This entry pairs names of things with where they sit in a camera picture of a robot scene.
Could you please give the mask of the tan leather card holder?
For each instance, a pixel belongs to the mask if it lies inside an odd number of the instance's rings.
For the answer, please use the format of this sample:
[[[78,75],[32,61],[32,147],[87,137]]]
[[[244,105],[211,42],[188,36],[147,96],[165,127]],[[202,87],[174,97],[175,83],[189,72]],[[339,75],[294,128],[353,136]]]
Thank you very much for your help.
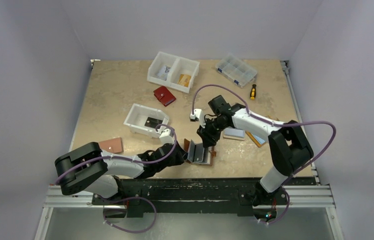
[[[183,150],[187,152],[185,161],[198,166],[212,166],[217,155],[214,146],[204,148],[202,143],[194,143],[187,139],[184,139]]]

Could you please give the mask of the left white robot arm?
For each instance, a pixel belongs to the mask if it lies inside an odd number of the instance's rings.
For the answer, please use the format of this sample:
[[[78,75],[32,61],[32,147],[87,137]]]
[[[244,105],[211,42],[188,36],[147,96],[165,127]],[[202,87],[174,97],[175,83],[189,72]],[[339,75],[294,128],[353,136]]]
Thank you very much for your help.
[[[178,143],[125,156],[102,150],[98,143],[90,142],[55,160],[58,175],[55,183],[65,196],[87,191],[116,205],[124,198],[120,176],[147,179],[166,167],[182,165],[187,156]]]

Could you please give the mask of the small white plastic bin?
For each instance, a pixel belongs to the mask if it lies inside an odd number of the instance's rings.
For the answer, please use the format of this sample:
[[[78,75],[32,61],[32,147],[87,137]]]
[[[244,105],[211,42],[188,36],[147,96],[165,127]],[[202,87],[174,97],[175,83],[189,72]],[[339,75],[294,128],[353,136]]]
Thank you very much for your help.
[[[148,117],[163,120],[162,124],[167,125],[170,117],[160,109],[134,103],[124,121],[133,133],[143,134],[151,138],[159,138],[160,133],[155,128],[145,127]]]

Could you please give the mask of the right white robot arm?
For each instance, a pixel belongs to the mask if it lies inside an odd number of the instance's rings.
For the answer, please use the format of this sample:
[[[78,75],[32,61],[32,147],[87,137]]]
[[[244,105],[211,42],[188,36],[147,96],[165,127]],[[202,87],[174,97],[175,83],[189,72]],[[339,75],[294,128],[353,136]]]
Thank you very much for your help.
[[[201,109],[190,112],[190,121],[199,122],[197,134],[205,148],[214,147],[227,128],[249,132],[268,143],[273,166],[256,183],[251,202],[254,206],[266,204],[275,192],[314,156],[313,149],[297,122],[281,122],[256,115],[245,105],[230,105],[218,95],[208,102],[213,115],[206,118]]]

